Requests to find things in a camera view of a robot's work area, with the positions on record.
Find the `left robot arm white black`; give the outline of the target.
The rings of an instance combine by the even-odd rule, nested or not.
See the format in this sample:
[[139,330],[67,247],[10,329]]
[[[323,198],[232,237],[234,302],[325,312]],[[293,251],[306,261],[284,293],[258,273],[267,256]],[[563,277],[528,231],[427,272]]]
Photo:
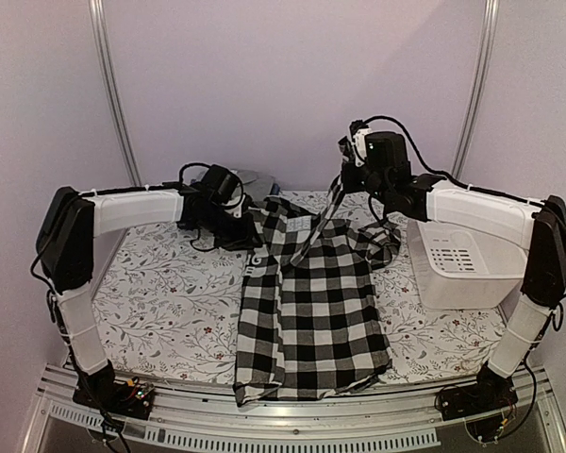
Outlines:
[[55,193],[30,274],[46,285],[51,315],[84,392],[100,409],[114,409],[122,396],[92,313],[94,240],[132,227],[183,223],[208,231],[216,248],[251,249],[258,244],[251,202],[246,194],[235,198],[234,192],[172,181],[85,193],[65,186]]

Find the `black white checkered shirt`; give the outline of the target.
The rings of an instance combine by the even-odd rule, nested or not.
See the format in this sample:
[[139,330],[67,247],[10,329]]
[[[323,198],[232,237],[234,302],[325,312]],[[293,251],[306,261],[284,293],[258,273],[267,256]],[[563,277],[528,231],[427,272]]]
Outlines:
[[373,384],[392,366],[376,307],[375,272],[398,256],[400,233],[337,216],[335,178],[312,213],[280,196],[251,208],[261,245],[241,284],[233,392],[258,400],[316,401]]

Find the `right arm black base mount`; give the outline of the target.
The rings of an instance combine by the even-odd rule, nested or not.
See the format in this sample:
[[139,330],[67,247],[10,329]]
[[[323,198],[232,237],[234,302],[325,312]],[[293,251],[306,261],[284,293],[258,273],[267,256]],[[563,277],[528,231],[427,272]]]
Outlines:
[[436,393],[434,407],[444,421],[498,411],[518,402],[512,379],[449,385]]

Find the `grey polo shirt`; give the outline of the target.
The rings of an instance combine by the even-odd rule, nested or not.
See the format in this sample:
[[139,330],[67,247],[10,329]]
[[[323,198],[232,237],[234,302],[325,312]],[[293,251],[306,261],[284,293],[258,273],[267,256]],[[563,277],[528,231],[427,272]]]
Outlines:
[[[207,169],[191,181],[192,188],[200,192],[206,192],[205,187],[201,183],[201,178],[206,171]],[[275,178],[273,176],[265,175],[260,172],[235,169],[230,171],[240,177],[245,193],[254,198],[263,198],[269,195],[272,185],[275,183]]]

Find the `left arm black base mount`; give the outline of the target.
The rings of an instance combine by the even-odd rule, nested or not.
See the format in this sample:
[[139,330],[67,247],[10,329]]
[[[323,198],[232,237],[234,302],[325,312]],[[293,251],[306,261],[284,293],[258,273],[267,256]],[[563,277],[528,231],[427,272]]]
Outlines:
[[154,398],[155,386],[137,377],[118,382],[113,377],[91,376],[78,380],[73,401],[109,414],[147,420]]

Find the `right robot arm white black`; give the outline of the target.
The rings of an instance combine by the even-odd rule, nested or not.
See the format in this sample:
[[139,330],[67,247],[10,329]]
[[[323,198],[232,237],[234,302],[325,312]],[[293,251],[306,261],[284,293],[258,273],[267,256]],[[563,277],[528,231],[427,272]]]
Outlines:
[[469,391],[489,411],[548,327],[559,328],[566,298],[566,207],[557,196],[516,201],[459,187],[444,176],[414,176],[408,164],[348,160],[343,188],[366,192],[387,213],[411,220],[408,247],[419,296],[430,309],[497,306],[514,288],[517,305]]

